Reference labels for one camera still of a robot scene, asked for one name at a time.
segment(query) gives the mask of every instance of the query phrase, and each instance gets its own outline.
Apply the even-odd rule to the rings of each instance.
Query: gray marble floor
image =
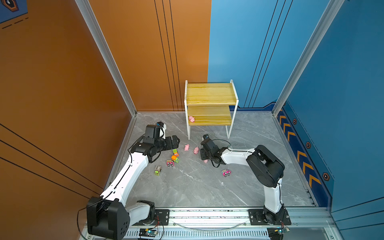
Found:
[[[180,162],[167,167],[172,151],[162,152],[159,159],[149,164],[140,174],[128,197],[127,205],[138,200],[149,200],[157,207],[263,206],[263,185],[248,166],[228,164],[214,168],[204,163],[193,148],[200,146],[202,136],[228,140],[233,148],[248,149],[259,144],[266,146],[285,165],[282,200],[286,206],[312,206],[298,172],[290,159],[281,136],[269,112],[237,112],[230,139],[224,126],[192,126],[191,140],[187,137],[184,113],[139,113],[128,146],[141,136],[148,124],[162,121],[167,125],[166,136],[180,138]],[[228,144],[215,141],[219,147]],[[190,150],[184,151],[184,145]],[[162,167],[160,176],[154,175],[156,165]],[[224,177],[221,170],[230,169]]]

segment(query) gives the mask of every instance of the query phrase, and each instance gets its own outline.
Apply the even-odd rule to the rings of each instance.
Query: wire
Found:
[[[82,208],[82,209],[80,209],[80,210],[77,211],[77,220],[76,220],[76,221],[77,221],[77,230],[79,230],[79,233],[80,233],[80,235],[81,235],[81,237],[82,237],[83,239],[88,240],[88,239],[86,239],[86,238],[83,236],[83,234],[82,234],[81,231],[80,231],[80,227],[79,227],[79,212],[80,212],[81,210],[86,209],[87,207],[92,207],[93,205],[98,204],[99,202],[101,202],[101,201],[105,200],[107,197],[109,197],[111,194],[112,194],[112,192],[110,192],[105,198],[101,199],[100,201],[95,202],[94,204],[91,204],[91,205],[89,205],[89,206],[86,206],[86,207],[84,207],[84,208]]]
[[[119,185],[119,183],[121,182],[122,178],[124,178],[124,175],[127,173],[128,169],[129,169],[129,168],[131,167],[131,165],[132,165],[132,154],[131,154],[130,151],[128,151],[128,152],[129,152],[129,155],[131,156],[131,164],[128,166],[127,170],[125,170],[125,172],[124,172],[124,174],[122,175],[122,177],[120,178],[119,182],[116,184],[116,186],[115,186],[113,189],[116,189],[116,188],[118,187],[118,185]]]
[[[253,153],[253,152],[250,152],[250,151],[239,151],[239,150],[229,150],[231,152],[248,152],[248,153]]]
[[[162,126],[160,126],[160,129],[161,129],[161,131],[163,132],[163,135],[161,135],[161,137],[160,137],[160,138],[162,138],[162,137],[164,137],[164,134],[165,134],[165,132],[164,132],[164,130],[163,130],[163,127],[162,127]]]
[[[156,161],[160,157],[161,152],[159,152],[159,155],[155,158],[155,160],[152,160],[152,162]]]
[[[216,167],[216,166],[214,165],[214,162],[212,161],[212,159],[211,159],[211,163],[212,163],[212,166]],[[217,165],[217,167],[220,167],[220,163]]]
[[[129,152],[129,155],[130,155],[130,157],[131,157],[131,164],[132,164],[132,154],[131,154],[130,151],[128,151],[128,152]],[[121,180],[124,178],[125,173],[127,173],[128,169],[131,167],[131,164],[128,166],[127,170],[124,172],[124,174],[123,174],[122,177],[120,178],[119,182],[115,185],[115,187],[114,187],[113,189],[116,189],[116,188],[117,188],[117,186],[119,185],[119,183],[121,182]],[[87,206],[87,207],[91,207],[91,206],[93,206],[93,205],[95,205],[95,204],[98,204],[98,203],[102,202],[102,201],[105,200],[107,197],[109,197],[112,193],[113,193],[113,192],[110,192],[105,198],[103,198],[103,199],[101,199],[100,201],[98,201],[98,202],[96,202],[96,203],[94,203],[94,204],[91,204],[91,205],[89,205],[89,206]],[[83,239],[85,239],[85,240],[88,240],[88,239],[86,239],[86,238],[82,235],[82,233],[81,233],[81,231],[80,231],[80,227],[79,227],[79,212],[80,212],[81,210],[86,209],[87,207],[82,208],[82,209],[78,210],[78,212],[77,212],[77,230],[79,230],[79,233],[80,233],[81,237],[82,237]]]
[[[224,139],[213,139],[212,141],[215,141],[215,140],[221,140],[221,141],[227,142],[227,143],[229,143],[229,145],[228,145],[227,147],[230,147],[230,146],[231,146],[231,143],[228,142],[227,140],[224,140]]]
[[[237,224],[237,225],[235,225],[233,227],[229,227],[229,228],[221,228],[221,229],[214,229],[214,230],[213,229],[207,229],[207,230],[205,230],[205,229],[200,229],[200,228],[186,227],[186,226],[183,226],[183,225],[180,225],[180,224],[174,222],[174,224],[176,224],[176,225],[178,225],[178,226],[180,226],[182,228],[185,228],[185,229],[188,229],[188,230],[192,230],[192,231],[201,231],[201,232],[207,232],[207,231],[210,231],[210,232],[227,232],[227,231],[230,231],[232,229],[237,228],[238,226],[244,225],[245,223],[247,223],[247,222],[239,223],[239,224]]]
[[[159,217],[157,217],[158,221],[161,223],[161,225],[163,226],[163,233],[161,234],[161,237],[159,240],[161,240],[163,238],[163,235],[164,235],[164,225],[163,223],[159,220]]]
[[[137,141],[138,141],[141,137],[144,137],[144,134],[141,135],[138,139],[136,139],[136,141],[135,141],[135,142],[128,148],[128,150],[131,149],[131,147],[133,147],[133,145],[135,145],[135,144],[137,143]]]

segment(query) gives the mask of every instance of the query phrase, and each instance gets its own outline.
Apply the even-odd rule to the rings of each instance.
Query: aluminum frame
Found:
[[[271,226],[252,226],[248,217],[248,209],[262,209],[262,207],[171,207],[157,208],[169,209],[169,224],[164,226],[166,233],[163,239],[269,239],[256,238],[257,235],[249,233],[257,231],[266,231],[266,228],[281,227],[280,225]],[[287,207],[292,225],[289,228],[311,228],[323,227],[329,238],[333,236],[337,240],[342,240],[341,235],[336,227],[336,224],[325,207]],[[217,235],[215,230],[231,228],[240,224],[238,227],[229,230],[228,232],[244,232],[243,235]],[[208,231],[196,231],[185,229],[201,228]],[[131,226],[128,229],[124,239],[136,239],[139,226]],[[197,232],[197,235],[179,234],[181,232]],[[89,239],[103,239],[101,237],[85,235]]]
[[[96,16],[93,13],[91,4],[88,0],[75,0],[75,2],[89,28],[89,31],[93,36],[93,39],[96,42],[97,47],[99,48],[101,55],[103,56],[105,64],[107,65],[129,112],[131,113],[132,117],[135,117],[137,113],[136,107],[132,101],[131,96],[129,95],[127,86],[121,76],[115,59],[113,58],[112,52],[108,46],[104,34],[101,31]]]
[[[314,29],[311,38],[309,39],[307,45],[304,48],[298,62],[296,63],[295,68],[293,69],[291,75],[289,76],[287,83],[285,84],[283,90],[280,93],[279,98],[276,101],[275,106],[272,109],[272,114],[276,117],[279,114],[280,109],[283,107],[285,101],[288,99],[288,96],[291,94],[293,88],[295,87],[297,81],[299,80],[304,69],[307,67],[308,62],[312,58],[313,53],[316,51],[321,40],[323,39],[325,33],[330,27],[333,19],[336,14],[339,12],[341,6],[343,5],[344,0],[330,0],[327,7],[325,8],[323,15],[321,16],[319,22]]]

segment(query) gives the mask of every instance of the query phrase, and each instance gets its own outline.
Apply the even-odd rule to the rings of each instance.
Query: pink toy car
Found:
[[[224,177],[231,175],[231,171],[229,171],[228,169],[224,169],[223,171],[221,171],[221,173]]]

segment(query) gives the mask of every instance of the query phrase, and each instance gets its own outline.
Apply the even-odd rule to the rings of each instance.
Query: black stripe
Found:
[[[5,21],[2,21],[1,23],[5,23],[6,21],[12,20],[12,19],[14,19],[14,18],[7,19],[7,20],[5,20]]]
[[[366,202],[362,202],[362,203],[360,203],[360,204],[356,204],[356,205],[353,205],[353,206],[350,206],[350,207],[356,207],[356,206],[358,206],[358,205],[366,204],[366,203],[368,203],[368,202],[373,202],[373,201],[376,201],[376,200],[379,200],[379,199],[383,199],[383,198],[384,198],[384,197],[379,197],[379,198],[376,198],[376,199],[373,199],[373,200],[370,200],[370,201],[366,201]],[[343,209],[339,209],[339,210],[333,211],[333,212],[331,212],[331,213],[338,212],[338,211],[341,211],[341,210],[344,210],[344,209],[348,209],[348,208],[350,208],[350,207],[345,207],[345,208],[343,208]]]
[[[164,1],[161,0],[161,2],[163,3],[164,21],[165,21],[165,23],[166,23],[167,40],[168,40],[168,49],[169,49],[169,59],[170,59],[170,67],[171,67],[171,69],[172,69],[173,86],[175,87],[176,105],[177,105],[177,110],[179,110],[179,103],[177,102],[177,93],[176,93],[175,75],[173,74],[172,56],[170,55],[170,46],[169,46],[169,37],[168,37],[167,20],[166,20],[166,11],[165,11],[165,9],[164,9]]]
[[[175,56],[176,56],[176,68],[177,68],[177,80],[178,80],[178,82],[179,82],[179,93],[180,93],[181,110],[183,110],[183,99],[182,99],[182,97],[181,97],[181,87],[180,87],[180,78],[179,78],[179,65],[177,64],[175,30],[173,29],[172,7],[171,7],[171,5],[170,5],[170,0],[169,0],[169,9],[170,9],[170,19],[171,19],[171,21],[172,21],[173,43],[175,44]]]
[[[77,171],[73,170],[72,168],[68,167],[67,165],[65,165],[64,163],[60,162],[59,160],[57,160],[56,158],[54,158],[52,155],[49,155],[48,153],[46,153],[45,151],[43,151],[41,148],[37,147],[36,145],[34,145],[33,143],[31,143],[30,141],[26,140],[25,138],[23,138],[22,136],[20,136],[19,134],[15,133],[14,131],[10,130],[9,128],[7,128],[6,126],[4,126],[3,124],[0,123],[0,126],[2,126],[3,128],[5,128],[6,130],[10,131],[11,133],[15,134],[16,136],[18,136],[19,138],[23,139],[24,141],[26,141],[27,143],[31,144],[32,146],[34,146],[35,148],[39,149],[40,151],[42,151],[43,153],[45,153],[46,155],[50,156],[51,158],[55,159],[56,161],[58,161],[59,163],[61,163],[62,165],[66,166],[67,168],[71,169],[72,171],[74,171],[75,173],[79,174],[80,176],[82,176],[83,178],[87,179],[88,181],[90,181],[91,183],[93,183],[94,185],[98,186],[99,188],[103,189],[102,187],[100,187],[99,185],[97,185],[96,183],[92,182],[91,180],[89,180],[88,178],[84,177],[83,175],[81,175],[80,173],[78,173]]]
[[[271,26],[272,19],[273,19],[273,15],[275,14],[276,6],[277,6],[277,3],[278,3],[278,2],[279,2],[279,0],[276,1],[275,9],[273,10],[273,14],[272,14],[272,17],[271,17],[271,21],[269,22],[268,30],[266,31],[266,34],[265,34],[265,38],[264,38],[264,42],[263,42],[263,46],[262,46],[262,50],[260,51],[259,59],[257,60],[257,64],[256,64],[256,68],[255,68],[255,72],[253,73],[253,77],[252,77],[251,84],[249,85],[248,94],[247,94],[247,97],[245,98],[244,108],[245,108],[245,104],[247,103],[247,99],[248,99],[249,91],[251,90],[251,86],[252,86],[253,78],[255,77],[255,73],[256,73],[257,65],[259,65],[259,61],[260,61],[260,57],[261,57],[262,52],[263,52],[263,48],[264,48],[264,44],[265,44],[265,40],[266,40],[266,37],[268,36],[269,27]]]
[[[257,95],[259,94],[259,91],[260,91],[260,87],[261,87],[261,86],[262,86],[262,84],[263,84],[263,80],[264,80],[264,77],[265,77],[265,73],[266,73],[266,71],[268,70],[268,66],[269,66],[269,63],[271,62],[271,59],[272,59],[273,53],[274,53],[274,51],[275,51],[275,48],[276,48],[276,45],[277,45],[277,42],[279,41],[279,37],[280,37],[281,31],[283,30],[283,27],[284,27],[284,24],[285,24],[285,20],[287,19],[287,16],[288,16],[289,10],[291,10],[291,6],[292,6],[292,3],[293,3],[293,0],[291,1],[291,5],[289,6],[289,9],[288,9],[287,15],[285,16],[285,19],[284,19],[283,25],[282,25],[282,27],[281,27],[281,29],[280,29],[280,33],[279,33],[279,36],[277,37],[277,40],[276,40],[275,46],[273,47],[273,51],[272,51],[272,54],[271,54],[271,58],[269,59],[268,65],[267,65],[267,67],[266,67],[266,69],[265,69],[265,72],[264,72],[264,75],[263,75],[263,78],[262,78],[262,82],[260,83],[260,86],[259,86],[259,90],[257,90],[257,94],[256,94],[256,97],[255,97],[255,100],[253,101],[252,107],[253,107],[253,106],[254,106],[254,104],[255,104],[255,101],[256,101]]]
[[[249,100],[248,107],[251,105],[252,97],[253,97],[253,94],[255,93],[255,89],[256,89],[256,86],[257,86],[257,82],[259,81],[260,74],[261,74],[261,72],[262,72],[262,70],[263,70],[263,66],[264,66],[266,57],[267,57],[267,55],[268,55],[269,48],[270,48],[270,46],[271,46],[271,43],[272,43],[272,40],[273,40],[273,36],[275,35],[275,31],[276,31],[277,25],[279,24],[280,17],[281,17],[281,13],[283,12],[283,9],[284,9],[284,6],[285,6],[285,2],[286,2],[286,0],[284,0],[284,4],[283,4],[283,7],[281,8],[279,18],[277,19],[277,23],[276,23],[276,26],[275,26],[275,30],[273,31],[273,34],[272,34],[272,37],[271,37],[271,41],[269,42],[269,46],[268,46],[268,49],[267,49],[267,51],[266,51],[266,54],[265,54],[265,58],[264,58],[262,67],[260,68],[259,76],[257,77],[257,81],[256,81],[256,84],[255,84],[255,88],[253,89],[252,96],[251,96],[251,99]]]
[[[366,215],[377,214],[377,213],[380,213],[380,212],[384,212],[384,210],[381,210],[381,211],[378,211],[378,212],[371,212],[369,214],[363,214],[363,215],[359,215],[359,216],[355,216],[355,217],[362,217],[362,216],[366,216]],[[335,222],[344,221],[344,220],[355,218],[355,217],[349,217],[349,218],[345,218],[345,219],[340,219],[340,220],[337,220]]]
[[[384,222],[382,222],[382,223],[377,223],[377,224],[371,224],[371,225],[360,226],[360,227],[350,227],[350,228],[340,229],[339,231],[348,230],[348,229],[354,229],[354,228],[361,228],[361,227],[377,226],[377,225],[382,225],[382,224],[384,224]]]
[[[74,181],[75,183],[77,183],[77,184],[79,184],[79,185],[85,187],[86,189],[91,190],[92,192],[94,192],[94,193],[96,193],[96,194],[99,194],[99,193],[95,192],[94,190],[92,190],[92,189],[90,189],[90,188],[87,188],[86,186],[82,185],[81,183],[78,183],[77,181],[73,180],[72,178],[65,176],[65,175],[62,174],[61,172],[56,171],[55,169],[51,168],[50,166],[48,166],[48,165],[46,165],[46,164],[40,162],[39,160],[37,160],[37,159],[35,159],[35,158],[29,156],[29,155],[26,154],[25,152],[22,152],[22,151],[20,151],[19,149],[15,148],[15,147],[13,147],[13,146],[11,146],[11,145],[9,145],[8,143],[4,142],[3,140],[0,139],[0,142],[2,142],[2,143],[4,143],[5,145],[7,145],[7,146],[9,146],[9,147],[11,147],[11,148],[13,148],[13,149],[15,149],[15,150],[18,151],[18,152],[21,152],[22,154],[24,154],[24,155],[26,155],[27,157],[29,157],[29,158],[35,160],[36,162],[38,162],[38,163],[40,163],[40,164],[43,164],[43,165],[46,166],[47,168],[54,170],[54,171],[57,172],[58,174],[60,174],[60,175],[62,175],[62,176],[64,176],[64,177],[66,177],[66,178],[68,178],[68,179]]]
[[[12,24],[10,24],[10,25],[8,25],[8,26],[5,26],[5,27],[3,27],[2,29],[7,28],[7,27],[9,27],[9,26],[12,26]]]
[[[5,158],[0,157],[0,159],[3,159],[4,161],[9,162],[9,163],[11,163],[11,164],[13,164],[13,165],[15,165],[15,166],[17,166],[17,167],[19,167],[19,168],[21,168],[21,169],[24,169],[24,170],[26,170],[26,171],[28,171],[28,172],[30,172],[30,173],[33,173],[34,175],[37,175],[37,176],[39,176],[39,177],[41,177],[41,178],[44,178],[45,180],[48,180],[48,181],[50,181],[50,182],[52,182],[52,183],[54,183],[54,184],[56,184],[56,185],[59,185],[60,187],[64,187],[63,185],[60,185],[60,184],[58,184],[57,182],[54,182],[54,181],[52,181],[52,180],[49,180],[48,178],[43,177],[43,176],[41,176],[41,175],[39,175],[39,174],[37,174],[37,173],[34,173],[34,172],[32,172],[32,171],[30,171],[30,170],[28,170],[28,169],[26,169],[26,168],[24,168],[24,167],[22,167],[22,166],[19,166],[19,165],[17,165],[16,163],[13,163],[13,162],[11,162],[11,161],[8,161],[8,160],[5,159]],[[71,191],[71,192],[74,192],[74,193],[76,193],[76,194],[79,194],[80,196],[83,196],[83,197],[85,197],[86,199],[89,199],[89,197],[86,197],[86,196],[84,196],[83,194],[80,194],[80,193],[78,193],[78,192],[75,192],[74,190],[71,190],[71,189],[69,189],[69,188],[67,188],[67,187],[64,187],[64,188],[65,188],[65,189],[68,189],[68,190]]]
[[[157,23],[159,24],[159,32],[160,32],[161,46],[163,47],[164,62],[165,62],[165,64],[166,64],[166,71],[167,71],[167,77],[168,77],[168,85],[169,85],[170,99],[171,99],[171,101],[172,101],[172,108],[173,108],[173,111],[175,111],[175,107],[173,106],[172,91],[171,91],[171,89],[170,89],[170,82],[169,82],[168,68],[167,68],[167,61],[166,61],[166,54],[165,54],[165,52],[164,52],[164,45],[163,45],[163,38],[161,37],[159,15],[157,14],[156,0],[153,0],[153,2],[155,3],[155,10],[156,10],[156,16],[157,16]]]

